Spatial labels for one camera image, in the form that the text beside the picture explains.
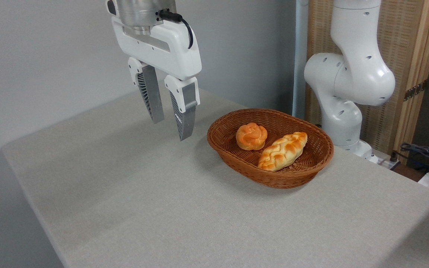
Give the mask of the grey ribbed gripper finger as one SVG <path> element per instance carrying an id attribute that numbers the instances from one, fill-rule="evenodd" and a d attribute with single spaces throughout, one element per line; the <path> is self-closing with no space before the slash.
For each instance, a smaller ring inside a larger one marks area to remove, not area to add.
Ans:
<path id="1" fill-rule="evenodd" d="M 167 75 L 165 86 L 170 92 L 180 141 L 183 141 L 192 135 L 194 129 L 196 107 L 200 104 L 198 81 L 195 77 L 181 81 Z"/>
<path id="2" fill-rule="evenodd" d="M 155 68 L 133 57 L 128 60 L 133 84 L 140 91 L 145 107 L 154 124 L 165 119 Z"/>

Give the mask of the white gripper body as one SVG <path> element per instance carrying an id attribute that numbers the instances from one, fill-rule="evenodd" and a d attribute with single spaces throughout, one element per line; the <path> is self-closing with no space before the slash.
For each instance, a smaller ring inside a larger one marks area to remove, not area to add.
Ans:
<path id="1" fill-rule="evenodd" d="M 128 56 L 158 68 L 179 80 L 188 80 L 201 72 L 196 37 L 189 46 L 187 28 L 182 23 L 165 21 L 150 28 L 150 35 L 138 35 L 134 29 L 112 17 L 112 26 L 121 50 Z"/>

